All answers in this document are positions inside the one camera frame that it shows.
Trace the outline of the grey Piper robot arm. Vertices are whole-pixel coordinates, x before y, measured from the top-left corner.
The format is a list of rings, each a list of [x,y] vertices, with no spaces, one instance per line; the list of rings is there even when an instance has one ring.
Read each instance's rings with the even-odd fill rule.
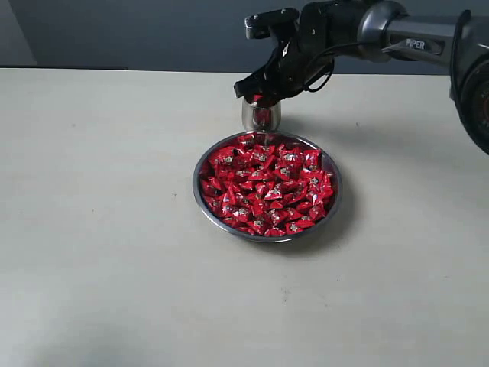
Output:
[[[408,15],[395,1],[310,2],[244,21],[249,39],[273,38],[268,61],[234,85],[238,98],[264,106],[314,92],[336,57],[374,63],[427,62],[448,70],[450,97],[471,140],[488,151],[488,18],[464,10],[457,19]]]

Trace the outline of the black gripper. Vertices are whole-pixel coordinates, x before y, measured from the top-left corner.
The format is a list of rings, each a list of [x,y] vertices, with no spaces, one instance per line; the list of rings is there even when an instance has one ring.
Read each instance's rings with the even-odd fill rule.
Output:
[[[282,99],[297,96],[323,75],[331,73],[334,60],[331,55],[315,57],[323,48],[315,49],[289,41],[277,48],[270,59],[257,71],[237,81],[233,88],[237,98],[262,95],[258,108],[272,108]]]

